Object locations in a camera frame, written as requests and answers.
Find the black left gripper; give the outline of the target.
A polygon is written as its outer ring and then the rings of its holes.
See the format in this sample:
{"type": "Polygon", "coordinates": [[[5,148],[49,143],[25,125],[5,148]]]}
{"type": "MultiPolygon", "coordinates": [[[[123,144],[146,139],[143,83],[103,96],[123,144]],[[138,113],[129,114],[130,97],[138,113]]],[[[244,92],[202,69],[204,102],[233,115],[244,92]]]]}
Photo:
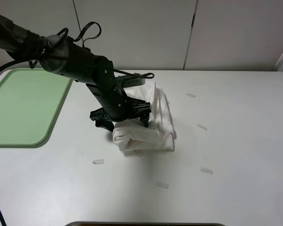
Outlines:
{"type": "Polygon", "coordinates": [[[90,119],[95,121],[97,128],[114,130],[113,122],[139,118],[144,127],[149,126],[150,102],[127,96],[96,97],[102,108],[91,111],[90,119]]]}

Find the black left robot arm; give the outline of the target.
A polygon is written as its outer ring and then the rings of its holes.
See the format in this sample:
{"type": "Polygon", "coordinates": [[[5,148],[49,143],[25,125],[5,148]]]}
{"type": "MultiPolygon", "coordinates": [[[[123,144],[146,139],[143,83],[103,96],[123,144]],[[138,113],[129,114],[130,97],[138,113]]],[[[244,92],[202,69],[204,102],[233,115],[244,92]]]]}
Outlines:
{"type": "Polygon", "coordinates": [[[153,79],[153,73],[127,73],[114,68],[112,61],[93,54],[89,48],[77,45],[83,38],[68,35],[63,28],[57,34],[43,37],[14,24],[0,15],[0,49],[12,61],[0,67],[0,72],[16,64],[28,62],[30,68],[40,64],[50,73],[84,83],[100,103],[101,108],[90,113],[96,127],[108,131],[114,123],[138,118],[145,127],[149,125],[150,103],[129,97],[125,88],[143,85],[153,79]]]}

